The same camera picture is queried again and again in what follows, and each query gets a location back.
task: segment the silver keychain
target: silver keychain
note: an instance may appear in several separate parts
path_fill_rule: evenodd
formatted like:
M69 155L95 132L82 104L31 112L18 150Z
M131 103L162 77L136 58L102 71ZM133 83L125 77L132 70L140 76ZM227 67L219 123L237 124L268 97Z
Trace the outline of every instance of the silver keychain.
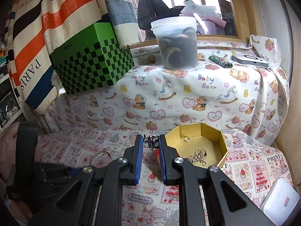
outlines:
M159 142L159 137L158 136L154 136L154 135L147 136L146 134L144 134L143 135L143 142L145 144L148 144L148 147L149 147L150 150L159 148L159 146L156 145L156 143Z
M92 164L93 160L96 158L96 156L98 156L98 155L101 154L101 153L106 153L110 158L112 158L112 156L111 156L111 154L110 154L109 152L104 151L104 150L98 151L97 153L95 153L95 154L92 156L92 158L91 158L91 160L90 160L89 166L91 166L91 164Z
M207 156L207 152L204 149L195 150L195 155L192 157L191 155L189 155L186 159L189 160L191 163L194 162L200 162L203 166L205 166L207 163L203 160L203 158Z

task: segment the white power bank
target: white power bank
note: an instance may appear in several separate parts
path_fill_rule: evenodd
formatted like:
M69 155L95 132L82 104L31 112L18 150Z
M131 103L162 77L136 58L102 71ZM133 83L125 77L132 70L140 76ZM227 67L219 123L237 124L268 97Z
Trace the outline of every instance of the white power bank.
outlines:
M294 210L299 199L298 193L283 178L279 178L272 186L260 210L276 226L281 226Z
M268 62L252 55L234 54L232 59L241 64L251 64L257 67L267 68Z

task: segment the fabric-covered table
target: fabric-covered table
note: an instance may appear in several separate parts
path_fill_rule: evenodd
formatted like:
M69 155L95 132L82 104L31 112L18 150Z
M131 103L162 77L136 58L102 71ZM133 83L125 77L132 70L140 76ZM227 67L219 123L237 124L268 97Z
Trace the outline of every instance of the fabric-covered table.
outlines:
M41 162L45 163L85 167L94 153L105 150L112 158L101 154L92 163L94 167L103 167L133 146L137 134L149 133L167 132L69 127L39 136L36 157L41 156ZM259 143L238 129L222 130L222 133L230 151L222 170L258 207L278 178L284 178L292 186L282 152ZM139 184L123 188L123 226L179 225L179 188L163 184L155 151L144 147ZM208 225L204 201L203 205Z
M287 114L289 85L277 40L250 38L249 45L199 41L198 66L188 70L165 70L158 46L132 49L136 66L117 84L60 94L44 114L45 126L51 132L69 126L172 130L204 122L218 129L238 128L270 145ZM270 67L238 64L231 60L236 53L257 53ZM211 55L228 59L233 68L213 63Z

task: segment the lighter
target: lighter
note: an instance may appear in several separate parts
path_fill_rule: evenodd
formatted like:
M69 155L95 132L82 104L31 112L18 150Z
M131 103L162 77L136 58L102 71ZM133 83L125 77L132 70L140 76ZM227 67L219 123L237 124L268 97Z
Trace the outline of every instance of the lighter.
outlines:
M228 62L227 60L223 59L223 58L220 58L220 57L217 57L215 55L213 56L210 56L209 59L217 64L219 64L221 67L224 67L224 68L232 68L233 65Z

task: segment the wall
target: wall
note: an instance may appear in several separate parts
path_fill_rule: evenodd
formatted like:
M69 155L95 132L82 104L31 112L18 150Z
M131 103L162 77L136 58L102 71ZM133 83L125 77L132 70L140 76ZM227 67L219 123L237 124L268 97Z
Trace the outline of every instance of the wall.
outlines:
M290 19L284 0L258 0L267 37L277 39L281 50L281 66L291 81L293 40Z
M301 23L294 13L289 4L287 4L287 10L290 16L293 41L294 41L294 70L292 75L292 82L290 85L290 105L288 108L288 114L285 122L280 129L279 137L287 151L287 154L292 163L294 169L296 184L301 183L301 64L299 64L301 58Z

